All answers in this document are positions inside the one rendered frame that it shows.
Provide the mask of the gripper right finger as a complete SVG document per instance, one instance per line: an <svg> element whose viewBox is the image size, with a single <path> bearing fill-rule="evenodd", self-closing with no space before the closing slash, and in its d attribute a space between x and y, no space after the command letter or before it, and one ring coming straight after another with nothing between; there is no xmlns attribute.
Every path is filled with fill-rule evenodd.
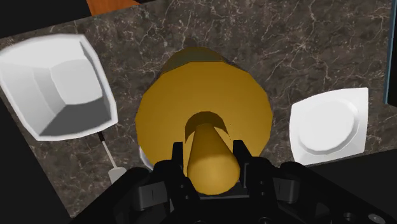
<svg viewBox="0 0 397 224"><path fill-rule="evenodd" d="M273 166L233 141L254 224L397 224L397 220L298 162Z"/></svg>

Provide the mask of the orange wooden furniture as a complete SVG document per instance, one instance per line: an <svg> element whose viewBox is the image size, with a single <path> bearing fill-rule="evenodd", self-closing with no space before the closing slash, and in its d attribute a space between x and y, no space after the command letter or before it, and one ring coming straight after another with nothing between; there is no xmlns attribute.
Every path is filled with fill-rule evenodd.
<svg viewBox="0 0 397 224"><path fill-rule="evenodd" d="M140 5L135 0L86 0L92 16Z"/></svg>

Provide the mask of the yellow plunger-shaped object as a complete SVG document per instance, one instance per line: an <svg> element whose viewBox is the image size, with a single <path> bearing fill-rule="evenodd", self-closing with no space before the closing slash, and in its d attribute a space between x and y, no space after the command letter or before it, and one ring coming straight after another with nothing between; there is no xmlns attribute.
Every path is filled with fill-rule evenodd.
<svg viewBox="0 0 397 224"><path fill-rule="evenodd" d="M218 195L240 176L232 144L257 157L270 138L272 110L264 89L246 71L204 47L176 52L143 94L137 140L151 164L183 145L183 173L196 191Z"/></svg>

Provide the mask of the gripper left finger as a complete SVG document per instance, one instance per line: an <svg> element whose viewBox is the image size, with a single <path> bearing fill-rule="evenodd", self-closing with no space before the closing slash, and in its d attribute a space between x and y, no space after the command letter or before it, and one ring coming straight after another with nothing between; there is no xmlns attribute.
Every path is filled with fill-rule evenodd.
<svg viewBox="0 0 397 224"><path fill-rule="evenodd" d="M152 171L134 167L86 207L71 224L198 224L200 197L183 174L183 144Z"/></svg>

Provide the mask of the white square plate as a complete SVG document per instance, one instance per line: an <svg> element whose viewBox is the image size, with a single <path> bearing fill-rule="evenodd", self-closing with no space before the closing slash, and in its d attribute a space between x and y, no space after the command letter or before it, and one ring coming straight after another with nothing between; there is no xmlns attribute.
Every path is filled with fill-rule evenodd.
<svg viewBox="0 0 397 224"><path fill-rule="evenodd" d="M289 141L295 162L312 165L365 151L368 88L316 94L291 106Z"/></svg>

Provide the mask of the white square bowl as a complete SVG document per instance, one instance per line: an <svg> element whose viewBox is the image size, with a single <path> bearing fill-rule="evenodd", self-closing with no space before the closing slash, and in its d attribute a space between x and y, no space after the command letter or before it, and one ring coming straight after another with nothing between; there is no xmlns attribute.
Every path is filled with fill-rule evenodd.
<svg viewBox="0 0 397 224"><path fill-rule="evenodd" d="M40 36L0 50L0 87L37 141L77 139L118 122L104 69L82 34Z"/></svg>

